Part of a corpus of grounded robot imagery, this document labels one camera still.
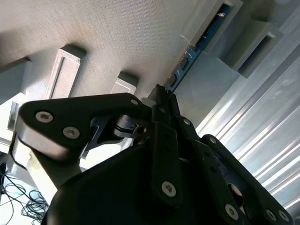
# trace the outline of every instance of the black cable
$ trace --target black cable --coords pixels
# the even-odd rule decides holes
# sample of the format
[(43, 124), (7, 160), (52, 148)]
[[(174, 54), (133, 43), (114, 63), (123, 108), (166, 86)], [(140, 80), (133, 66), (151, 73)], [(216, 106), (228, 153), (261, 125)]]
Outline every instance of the black cable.
[[(21, 215), (32, 218), (33, 219), (32, 225), (35, 225), (36, 221), (41, 223), (48, 208), (49, 208), (49, 205), (48, 205), (47, 201), (45, 200), (45, 198), (42, 196), (42, 194), (38, 190), (32, 190), (29, 192), (29, 195), (27, 195), (25, 188), (20, 184), (15, 184), (10, 179), (10, 177), (8, 177), (6, 175), (6, 173), (2, 175), (2, 179), (5, 176), (11, 183), (7, 184), (4, 187), (4, 190), (3, 190), (4, 193), (9, 197), (9, 199), (12, 198), (12, 200), (19, 202), (22, 205)], [(22, 193), (20, 196), (23, 196), (23, 195), (26, 196), (29, 199), (29, 201), (27, 203), (23, 203), (23, 202), (17, 200), (17, 198), (20, 196), (18, 196), (17, 198), (13, 198), (13, 197), (9, 196), (8, 192), (7, 192), (8, 187), (16, 187)], [(32, 196), (33, 193), (37, 193), (36, 198), (34, 198)]]
[(5, 202), (5, 203), (3, 203), (3, 204), (1, 204), (0, 207), (1, 207), (2, 205), (5, 205), (6, 203), (9, 203), (9, 202), (10, 202), (10, 200), (7, 201), (7, 202)]
[(8, 225), (8, 223), (11, 221), (11, 219), (13, 218), (13, 216), (14, 216), (14, 212), (15, 212), (15, 210), (14, 210), (14, 205), (13, 205), (13, 203), (12, 203), (12, 200), (10, 199), (10, 196), (9, 195), (7, 195), (8, 196), (8, 198), (9, 198), (9, 200), (10, 200), (10, 204), (11, 204), (11, 208), (13, 209), (13, 213), (11, 214), (11, 217), (10, 217), (10, 219), (9, 219), (9, 221), (5, 224), (5, 225)]
[[(2, 176), (1, 176), (1, 184), (3, 184), (3, 181), (4, 181), (4, 175), (5, 175), (6, 173), (1, 174), (1, 175), (2, 175)], [(3, 192), (4, 192), (4, 194), (6, 194), (6, 195), (8, 196), (8, 199), (10, 200), (11, 207), (12, 207), (12, 209), (13, 209), (13, 212), (12, 212), (12, 214), (11, 214), (11, 217), (10, 217), (9, 221), (5, 224), (5, 225), (8, 225), (8, 223), (11, 221), (11, 219), (12, 219), (13, 216), (14, 216), (15, 209), (14, 209), (14, 205), (13, 205), (13, 203), (12, 203), (11, 196), (7, 193), (7, 191), (6, 191), (5, 188), (3, 188)]]

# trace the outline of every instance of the bolt head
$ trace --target bolt head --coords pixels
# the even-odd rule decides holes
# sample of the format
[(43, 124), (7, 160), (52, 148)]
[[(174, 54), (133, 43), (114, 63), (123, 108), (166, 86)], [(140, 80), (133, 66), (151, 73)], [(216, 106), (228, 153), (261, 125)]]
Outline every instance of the bolt head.
[(268, 216), (271, 218), (271, 220), (273, 221), (277, 221), (276, 216), (274, 215), (274, 213), (271, 210), (266, 210)]
[(210, 137), (210, 141), (211, 141), (212, 143), (214, 143), (214, 144), (217, 143), (216, 139), (214, 139), (213, 137)]
[(169, 197), (175, 197), (176, 195), (176, 188), (174, 187), (174, 185), (168, 181), (164, 181), (161, 185), (161, 188), (163, 190), (163, 192), (169, 196)]
[(133, 104), (135, 104), (135, 105), (138, 105), (138, 104), (139, 104), (135, 99), (131, 99), (130, 101), (131, 101), (131, 103), (133, 103)]
[(66, 136), (67, 138), (70, 138), (70, 139), (77, 139), (80, 135), (79, 130), (75, 127), (66, 127), (63, 129), (62, 132), (63, 132), (64, 136)]
[(236, 211), (236, 209), (230, 205), (230, 204), (227, 204), (225, 206), (225, 210), (227, 212), (227, 214), (235, 221), (238, 221), (239, 220), (239, 214), (238, 212)]
[(287, 217), (287, 215), (283, 211), (279, 210), (278, 213), (279, 213), (280, 217), (282, 219), (284, 219), (286, 222), (290, 221), (289, 217)]
[(40, 111), (36, 114), (36, 119), (42, 123), (50, 123), (53, 120), (53, 116), (49, 112)]
[(183, 122), (185, 123), (185, 124), (187, 124), (187, 125), (191, 125), (191, 122), (188, 120), (188, 119), (183, 119)]

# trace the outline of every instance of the black metal bracket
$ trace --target black metal bracket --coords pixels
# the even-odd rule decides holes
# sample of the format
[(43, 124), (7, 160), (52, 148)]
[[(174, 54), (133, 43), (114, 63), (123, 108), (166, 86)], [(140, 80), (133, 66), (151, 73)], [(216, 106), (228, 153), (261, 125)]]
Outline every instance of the black metal bracket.
[[(211, 220), (217, 224), (292, 224), (283, 207), (215, 137), (197, 135), (192, 122), (180, 115), (174, 94), (157, 85), (149, 98), (156, 102), (152, 108), (130, 94), (28, 102), (19, 111), (15, 130), (25, 145), (62, 165), (77, 162), (85, 150), (117, 143), (124, 137), (134, 138), (134, 145), (139, 146), (130, 149), (136, 155), (147, 151), (150, 156), (146, 160), (150, 167), (149, 189), (155, 202), (163, 205), (160, 209), (166, 206), (174, 211), (181, 207), (186, 210), (187, 205), (194, 204), (193, 209), (201, 209), (203, 217), (213, 214)], [(38, 120), (39, 112), (47, 112), (52, 120)], [(66, 127), (74, 127), (80, 134), (68, 138), (63, 132)], [(120, 153), (120, 157), (129, 155)], [(114, 164), (117, 157), (111, 159)], [(182, 163), (188, 164), (192, 174), (183, 174), (186, 170)], [(243, 210), (227, 173), (237, 180), (235, 186), (244, 197)], [(192, 199), (187, 190), (189, 195), (195, 194), (197, 201), (185, 202)], [(289, 222), (278, 216), (279, 211), (287, 215)]]

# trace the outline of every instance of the textured ceiling panel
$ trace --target textured ceiling panel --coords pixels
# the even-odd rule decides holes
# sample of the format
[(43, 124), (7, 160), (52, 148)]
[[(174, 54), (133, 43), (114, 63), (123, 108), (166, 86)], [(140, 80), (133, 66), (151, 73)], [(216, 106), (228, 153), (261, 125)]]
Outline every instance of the textured ceiling panel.
[(87, 51), (73, 96), (109, 93), (121, 70), (137, 76), (137, 96), (163, 84), (188, 45), (180, 36), (198, 0), (2, 0), (0, 66), (33, 61), (26, 95), (44, 97), (57, 50)]

